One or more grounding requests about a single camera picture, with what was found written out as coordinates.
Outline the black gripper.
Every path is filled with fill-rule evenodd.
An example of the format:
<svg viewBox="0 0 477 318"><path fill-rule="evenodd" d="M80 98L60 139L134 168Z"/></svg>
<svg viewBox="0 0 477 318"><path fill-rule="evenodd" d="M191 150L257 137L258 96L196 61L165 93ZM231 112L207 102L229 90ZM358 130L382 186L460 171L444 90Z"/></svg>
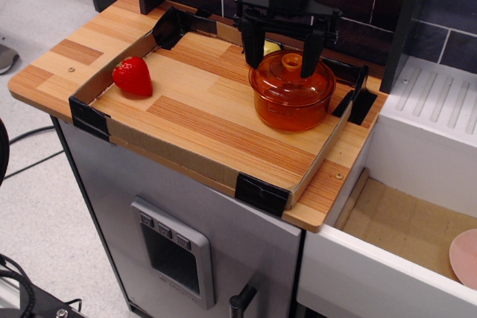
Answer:
<svg viewBox="0 0 477 318"><path fill-rule="evenodd" d="M301 77L315 73L325 42L338 39L342 16L315 0L234 0L234 25L241 32L246 62L254 69L264 57L265 33L304 39Z"/></svg>

